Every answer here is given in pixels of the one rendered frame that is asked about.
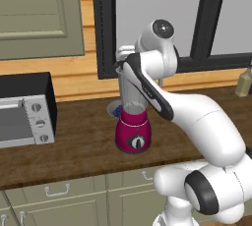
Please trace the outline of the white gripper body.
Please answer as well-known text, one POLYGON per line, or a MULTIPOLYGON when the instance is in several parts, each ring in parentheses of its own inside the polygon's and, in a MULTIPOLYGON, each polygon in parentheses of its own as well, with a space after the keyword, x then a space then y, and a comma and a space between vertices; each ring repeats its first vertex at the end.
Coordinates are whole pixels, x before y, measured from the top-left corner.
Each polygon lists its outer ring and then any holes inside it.
POLYGON ((116 51, 116 60, 124 61, 129 54, 134 53, 134 52, 135 52, 134 45, 122 45, 116 51))

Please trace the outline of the red blender with clear jar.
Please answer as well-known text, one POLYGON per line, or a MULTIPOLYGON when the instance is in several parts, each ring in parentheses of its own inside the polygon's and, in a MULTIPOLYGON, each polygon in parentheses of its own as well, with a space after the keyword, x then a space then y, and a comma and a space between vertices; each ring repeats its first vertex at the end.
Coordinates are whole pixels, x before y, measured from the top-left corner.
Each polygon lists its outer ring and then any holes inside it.
POLYGON ((130 84, 121 68, 117 68, 122 113, 115 131, 117 147, 137 154, 151 146, 152 129, 148 119, 148 101, 130 84))

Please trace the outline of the blue round object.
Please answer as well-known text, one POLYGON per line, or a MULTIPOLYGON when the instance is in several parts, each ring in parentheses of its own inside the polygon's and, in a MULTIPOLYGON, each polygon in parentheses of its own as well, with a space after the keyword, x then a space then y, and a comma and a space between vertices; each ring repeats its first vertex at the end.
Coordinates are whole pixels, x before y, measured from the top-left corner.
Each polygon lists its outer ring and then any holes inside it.
POLYGON ((121 105, 118 105, 118 106, 114 109, 114 111, 112 112, 113 116, 116 117, 116 118, 120 118, 121 113, 122 113, 122 106, 121 106, 121 105))

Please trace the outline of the black and silver toaster oven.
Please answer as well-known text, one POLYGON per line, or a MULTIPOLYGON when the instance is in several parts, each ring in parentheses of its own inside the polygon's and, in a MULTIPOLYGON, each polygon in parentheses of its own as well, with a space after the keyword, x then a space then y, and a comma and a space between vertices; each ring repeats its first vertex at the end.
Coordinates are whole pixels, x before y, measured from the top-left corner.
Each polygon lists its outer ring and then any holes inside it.
POLYGON ((49 72, 0 76, 0 148, 55 142, 57 106, 49 72), (39 103, 41 109, 32 111, 39 103), (45 125, 38 128, 37 120, 45 125), (39 137, 48 135, 47 142, 39 137))

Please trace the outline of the pale yellow glass bottle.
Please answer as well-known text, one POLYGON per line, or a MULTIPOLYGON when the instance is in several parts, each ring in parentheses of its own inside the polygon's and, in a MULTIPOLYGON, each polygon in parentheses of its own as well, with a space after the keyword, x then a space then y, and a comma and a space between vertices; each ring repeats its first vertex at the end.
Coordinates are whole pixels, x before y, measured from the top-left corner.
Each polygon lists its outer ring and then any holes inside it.
POLYGON ((235 94, 239 97, 248 95, 250 86, 252 85, 252 66, 249 66, 244 73, 239 76, 235 94))

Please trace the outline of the olive drawer front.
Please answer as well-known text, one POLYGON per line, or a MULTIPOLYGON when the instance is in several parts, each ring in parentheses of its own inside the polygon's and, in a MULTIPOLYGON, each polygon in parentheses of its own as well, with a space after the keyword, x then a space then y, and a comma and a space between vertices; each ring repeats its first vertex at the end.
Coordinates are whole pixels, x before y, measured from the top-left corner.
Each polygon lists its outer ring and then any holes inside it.
POLYGON ((105 176, 99 175, 56 183, 47 183, 7 190, 5 192, 13 206, 43 202, 58 198, 70 198, 105 191, 105 176))
POLYGON ((145 180, 141 175, 142 171, 146 171, 147 174, 152 177, 157 170, 158 166, 107 174, 105 177, 106 187, 109 190, 116 190, 146 185, 153 181, 145 180))

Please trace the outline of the olive base cupboard door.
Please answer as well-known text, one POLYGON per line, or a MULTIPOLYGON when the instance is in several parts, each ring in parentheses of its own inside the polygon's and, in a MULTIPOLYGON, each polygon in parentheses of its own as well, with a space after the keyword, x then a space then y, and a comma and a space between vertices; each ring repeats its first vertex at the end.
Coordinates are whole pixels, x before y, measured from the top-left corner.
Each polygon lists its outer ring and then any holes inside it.
POLYGON ((109 190, 107 195, 110 226, 152 226, 165 204, 153 184, 109 190))
POLYGON ((8 216, 8 220, 6 221, 5 226, 15 226, 15 221, 11 213, 10 205, 7 203, 3 194, 0 192, 0 226, 2 214, 6 214, 8 216))
POLYGON ((15 206, 20 221, 20 211, 25 211, 26 226, 107 226, 106 194, 61 198, 15 206))

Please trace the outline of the olive wall cupboard door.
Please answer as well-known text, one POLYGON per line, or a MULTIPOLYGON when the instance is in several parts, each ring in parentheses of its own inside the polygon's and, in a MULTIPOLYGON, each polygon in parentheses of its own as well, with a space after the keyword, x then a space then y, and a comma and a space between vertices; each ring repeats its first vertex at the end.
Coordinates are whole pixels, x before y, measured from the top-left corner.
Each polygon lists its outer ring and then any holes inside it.
POLYGON ((80 0, 0 0, 0 60, 84 53, 80 0))

